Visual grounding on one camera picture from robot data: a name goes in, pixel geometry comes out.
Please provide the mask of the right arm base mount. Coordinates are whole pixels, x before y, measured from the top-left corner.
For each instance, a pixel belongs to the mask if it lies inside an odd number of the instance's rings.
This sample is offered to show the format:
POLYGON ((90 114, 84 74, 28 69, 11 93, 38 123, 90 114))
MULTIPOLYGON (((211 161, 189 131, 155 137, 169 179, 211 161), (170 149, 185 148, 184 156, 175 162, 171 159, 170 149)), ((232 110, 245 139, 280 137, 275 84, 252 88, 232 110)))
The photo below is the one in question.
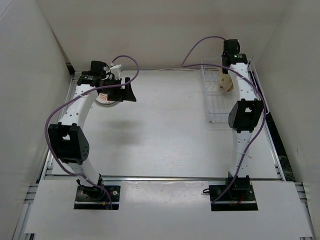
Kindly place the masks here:
POLYGON ((209 195, 212 212, 239 212, 239 211, 257 211, 253 186, 250 184, 248 190, 233 190, 230 188, 216 202, 214 200, 225 190, 226 185, 209 185, 202 190, 204 195, 209 195))

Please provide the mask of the beige plate front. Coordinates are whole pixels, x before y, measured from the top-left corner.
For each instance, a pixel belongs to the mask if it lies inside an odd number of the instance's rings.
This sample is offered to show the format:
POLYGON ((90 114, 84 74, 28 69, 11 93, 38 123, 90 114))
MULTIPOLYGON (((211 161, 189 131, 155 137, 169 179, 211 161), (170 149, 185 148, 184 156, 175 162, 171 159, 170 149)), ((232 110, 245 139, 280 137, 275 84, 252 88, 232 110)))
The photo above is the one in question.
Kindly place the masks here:
POLYGON ((219 84, 219 91, 221 93, 230 92, 234 88, 233 81, 230 75, 223 73, 222 68, 220 68, 218 72, 218 84, 219 84))

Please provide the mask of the white plate orange sunburst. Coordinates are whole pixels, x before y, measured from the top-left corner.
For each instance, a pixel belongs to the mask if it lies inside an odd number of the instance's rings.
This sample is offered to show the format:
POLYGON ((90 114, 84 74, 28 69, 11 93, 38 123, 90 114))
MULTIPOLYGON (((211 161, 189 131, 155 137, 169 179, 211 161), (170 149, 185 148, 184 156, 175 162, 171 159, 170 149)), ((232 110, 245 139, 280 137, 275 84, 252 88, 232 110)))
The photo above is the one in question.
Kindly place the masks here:
POLYGON ((111 106, 118 104, 117 101, 108 100, 108 95, 105 93, 100 93, 95 101, 97 104, 100 104, 100 105, 106 106, 106 107, 111 107, 111 106))

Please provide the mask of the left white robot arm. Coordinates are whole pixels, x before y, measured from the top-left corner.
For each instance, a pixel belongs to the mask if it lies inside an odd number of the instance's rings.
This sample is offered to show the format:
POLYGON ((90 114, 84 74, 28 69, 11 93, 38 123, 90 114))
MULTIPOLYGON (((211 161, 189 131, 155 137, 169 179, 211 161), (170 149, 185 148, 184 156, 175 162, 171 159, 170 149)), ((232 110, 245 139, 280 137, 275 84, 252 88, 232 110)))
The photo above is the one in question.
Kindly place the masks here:
POLYGON ((88 187, 87 194, 93 200, 103 198, 105 188, 89 160, 90 144, 83 127, 99 94, 106 95, 111 102, 136 102, 132 79, 123 78, 122 71, 121 64, 107 65, 93 60, 90 70, 81 72, 65 114, 56 124, 46 123, 46 139, 52 155, 66 173, 78 178, 80 186, 88 187))

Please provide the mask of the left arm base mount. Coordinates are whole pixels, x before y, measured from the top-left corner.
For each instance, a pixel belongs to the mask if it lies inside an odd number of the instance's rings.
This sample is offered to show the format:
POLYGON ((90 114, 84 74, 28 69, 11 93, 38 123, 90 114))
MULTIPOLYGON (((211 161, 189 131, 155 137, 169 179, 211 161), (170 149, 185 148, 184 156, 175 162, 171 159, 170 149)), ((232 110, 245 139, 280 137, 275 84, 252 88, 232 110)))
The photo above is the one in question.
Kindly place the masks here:
POLYGON ((108 191, 112 208, 110 207, 110 201, 108 196, 102 193, 95 193, 93 196, 87 194, 87 191, 83 187, 78 186, 75 200, 75 210, 118 210, 120 205, 120 185, 105 185, 104 188, 108 191))

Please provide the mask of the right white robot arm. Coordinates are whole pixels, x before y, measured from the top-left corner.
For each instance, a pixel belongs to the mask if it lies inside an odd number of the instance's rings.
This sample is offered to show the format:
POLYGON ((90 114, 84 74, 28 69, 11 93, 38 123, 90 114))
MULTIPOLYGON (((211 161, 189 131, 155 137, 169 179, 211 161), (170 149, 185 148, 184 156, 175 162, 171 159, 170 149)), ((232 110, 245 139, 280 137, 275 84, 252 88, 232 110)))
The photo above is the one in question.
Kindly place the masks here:
POLYGON ((232 129, 232 164, 228 171, 224 193, 230 200, 236 200, 250 191, 248 170, 248 144, 257 126, 264 103, 256 96, 250 81, 248 60, 240 53, 237 39, 223 42, 222 72, 228 74, 237 94, 237 101, 228 115, 228 125, 232 129))

